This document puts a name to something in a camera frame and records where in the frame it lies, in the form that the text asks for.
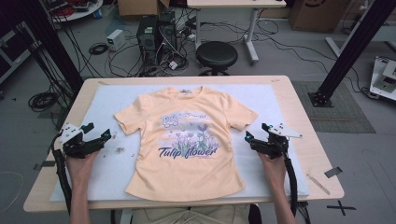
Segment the t-shirt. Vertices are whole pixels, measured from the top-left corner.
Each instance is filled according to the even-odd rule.
[[[126,192],[153,201],[189,202],[245,187],[233,160],[230,129],[243,131],[258,114],[230,94],[208,87],[167,88],[139,95],[114,116],[125,134],[141,132]]]

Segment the black stool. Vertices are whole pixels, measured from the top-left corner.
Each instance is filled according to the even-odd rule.
[[[227,43],[209,41],[198,47],[196,57],[201,65],[210,68],[198,76],[217,76],[218,73],[229,76],[225,70],[236,62],[238,52]]]

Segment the floor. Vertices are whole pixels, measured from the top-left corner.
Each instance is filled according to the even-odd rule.
[[[120,21],[117,11],[103,8],[103,18],[83,18],[68,23],[75,38],[88,58],[88,49],[95,43],[106,41],[106,37],[117,28],[124,29],[134,35],[138,23],[135,21]],[[245,23],[233,23],[246,28]],[[278,32],[271,36],[278,43],[288,46],[304,46],[315,49],[278,46],[268,36],[258,35],[261,41],[255,41],[260,61],[250,64],[248,53],[242,41],[233,43],[238,50],[239,59],[228,72],[233,76],[244,75],[286,75],[291,80],[322,81],[330,71],[335,59],[329,46],[324,41],[331,36],[342,44],[347,38],[337,29],[333,34],[308,33],[292,31],[288,21],[261,21],[262,27],[268,32]],[[203,27],[204,39],[221,38],[224,41],[234,41],[241,37],[224,27]],[[59,31],[69,55],[78,66],[75,49],[63,31]],[[136,43],[131,39],[126,46]],[[196,76],[202,68],[194,58],[193,44],[186,45],[189,53],[189,67],[185,71],[173,73],[174,76]],[[137,73],[138,66],[133,68],[138,59],[138,47],[128,49],[115,56],[112,61],[113,73],[127,76]],[[390,101],[372,100],[362,93],[353,91],[360,87],[368,87],[371,80],[375,56],[386,56],[396,59],[395,52],[383,42],[372,42],[354,64],[358,77],[349,72],[352,84],[348,79],[345,83],[351,94],[363,110],[367,119],[375,128],[376,133],[317,133],[333,167],[339,166],[343,172],[338,175],[345,191],[345,197],[340,200],[343,206],[356,210],[330,209],[327,205],[338,206],[337,200],[309,202],[308,211],[313,223],[396,223],[396,104]],[[104,77],[109,77],[106,66],[107,54],[94,55],[90,58],[92,66]],[[320,61],[313,63],[302,60]],[[92,77],[85,68],[81,75]],[[66,212],[50,214],[32,214],[23,211],[24,201],[38,175],[35,166],[47,157],[50,140],[58,132],[51,118],[33,112],[28,106],[29,99],[49,87],[47,78],[33,58],[29,58],[12,76],[0,85],[0,91],[5,99],[0,101],[0,123],[3,131],[0,134],[2,143],[0,149],[0,224],[13,223],[68,223]],[[272,204],[260,204],[263,223],[276,223]],[[297,215],[299,223],[304,223],[303,217]],[[110,222],[109,211],[92,211],[92,223]]]

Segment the hand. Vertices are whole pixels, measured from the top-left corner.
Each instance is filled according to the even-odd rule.
[[[271,189],[284,190],[286,166],[283,156],[270,159],[267,155],[258,152],[260,159],[262,160],[262,166],[264,167],[267,180],[270,184]]]
[[[85,159],[73,158],[69,156],[66,158],[67,170],[70,174],[73,188],[88,187],[88,180],[90,179],[93,162],[95,161],[95,158],[98,154],[99,151],[95,151]]]

